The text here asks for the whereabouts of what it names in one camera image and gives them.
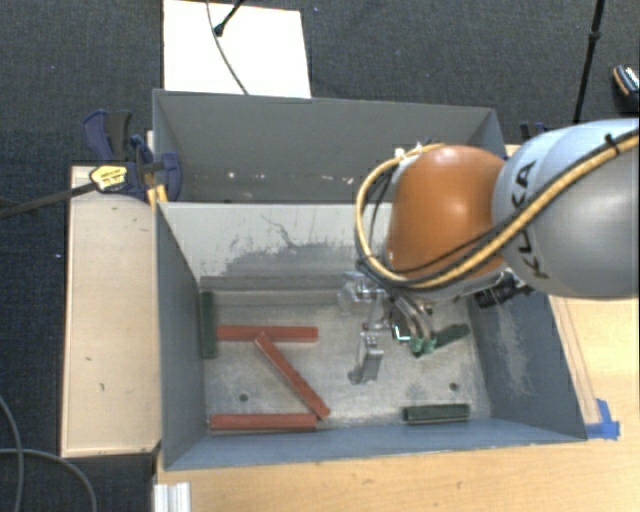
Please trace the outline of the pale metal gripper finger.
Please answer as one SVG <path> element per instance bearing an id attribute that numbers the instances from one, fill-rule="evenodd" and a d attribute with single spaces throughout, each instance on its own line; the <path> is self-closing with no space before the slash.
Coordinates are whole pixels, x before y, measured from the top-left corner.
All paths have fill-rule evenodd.
<path id="1" fill-rule="evenodd" d="M 383 297 L 383 290 L 361 272 L 345 272 L 337 292 L 337 305 L 342 313 L 350 313 L 356 304 L 373 304 Z"/>
<path id="2" fill-rule="evenodd" d="M 357 346 L 356 364 L 348 373 L 352 385 L 366 384 L 376 381 L 384 356 L 378 337 L 369 333 L 361 333 Z"/>

